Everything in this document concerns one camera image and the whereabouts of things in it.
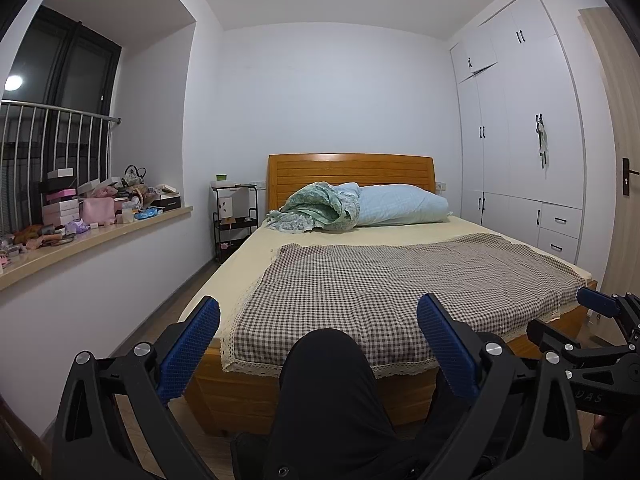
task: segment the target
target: blue gripper pad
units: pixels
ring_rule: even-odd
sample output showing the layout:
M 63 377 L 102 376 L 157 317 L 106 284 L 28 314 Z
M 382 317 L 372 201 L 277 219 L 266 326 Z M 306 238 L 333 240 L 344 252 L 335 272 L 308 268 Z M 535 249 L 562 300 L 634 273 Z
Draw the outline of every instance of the blue gripper pad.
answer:
M 433 294 L 418 300 L 417 317 L 453 394 L 468 400 L 478 398 L 478 366 L 453 328 L 453 320 Z
M 576 300 L 582 306 L 595 310 L 598 314 L 606 317 L 616 317 L 620 313 L 620 308 L 614 298 L 585 286 L 578 289 Z
M 208 298 L 159 366 L 156 393 L 163 404 L 182 395 L 219 326 L 220 306 Z

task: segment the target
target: metal screw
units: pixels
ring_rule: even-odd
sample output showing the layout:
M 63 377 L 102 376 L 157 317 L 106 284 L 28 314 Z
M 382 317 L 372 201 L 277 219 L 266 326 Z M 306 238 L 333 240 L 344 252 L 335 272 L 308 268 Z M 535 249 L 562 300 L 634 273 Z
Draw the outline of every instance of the metal screw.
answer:
M 133 349 L 133 353 L 137 356 L 147 355 L 151 352 L 151 345 L 149 343 L 138 343 Z
M 502 347 L 498 343 L 487 343 L 484 349 L 491 355 L 500 355 L 502 353 Z
M 89 354 L 89 352 L 80 352 L 76 356 L 76 363 L 78 363 L 79 365 L 83 365 L 85 362 L 89 360 L 90 357 L 91 357 L 91 354 Z
M 547 352 L 545 359 L 553 365 L 557 365 L 560 362 L 560 357 L 555 352 Z

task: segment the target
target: ceiling light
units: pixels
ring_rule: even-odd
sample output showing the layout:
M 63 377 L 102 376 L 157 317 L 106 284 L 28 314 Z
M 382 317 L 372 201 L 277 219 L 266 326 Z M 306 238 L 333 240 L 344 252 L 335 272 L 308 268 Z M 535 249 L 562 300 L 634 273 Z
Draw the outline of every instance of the ceiling light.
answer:
M 6 79 L 4 83 L 4 89 L 8 92 L 13 92 L 22 86 L 22 78 L 19 75 L 11 75 Z

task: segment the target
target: checkered blanket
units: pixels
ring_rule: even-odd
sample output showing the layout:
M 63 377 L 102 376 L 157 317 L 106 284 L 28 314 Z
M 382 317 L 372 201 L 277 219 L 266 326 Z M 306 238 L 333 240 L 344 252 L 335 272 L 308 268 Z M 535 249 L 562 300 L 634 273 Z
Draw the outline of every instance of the checkered blanket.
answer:
M 494 234 L 401 247 L 289 244 L 239 307 L 223 367 L 277 375 L 300 337 L 336 328 L 376 376 L 420 373 L 436 365 L 416 321 L 423 294 L 474 330 L 513 338 L 530 320 L 574 306 L 585 284 L 569 266 Z

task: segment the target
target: window sill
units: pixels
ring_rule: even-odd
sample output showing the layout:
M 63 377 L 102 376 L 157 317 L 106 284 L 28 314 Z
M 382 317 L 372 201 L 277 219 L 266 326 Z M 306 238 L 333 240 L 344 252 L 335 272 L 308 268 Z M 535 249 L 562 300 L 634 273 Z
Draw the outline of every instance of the window sill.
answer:
M 21 254 L 18 262 L 14 262 L 4 268 L 4 273 L 0 275 L 0 290 L 4 290 L 23 278 L 31 276 L 39 270 L 52 266 L 82 251 L 132 233 L 133 231 L 138 231 L 160 222 L 186 215 L 191 211 L 193 211 L 193 206 L 181 207 L 159 214 L 153 218 L 148 218 L 147 220 L 135 220 L 131 224 L 114 224 L 100 227 L 97 230 L 92 229 L 78 235 L 76 239 L 69 244 L 58 247 L 44 247 L 30 251 L 27 254 Z

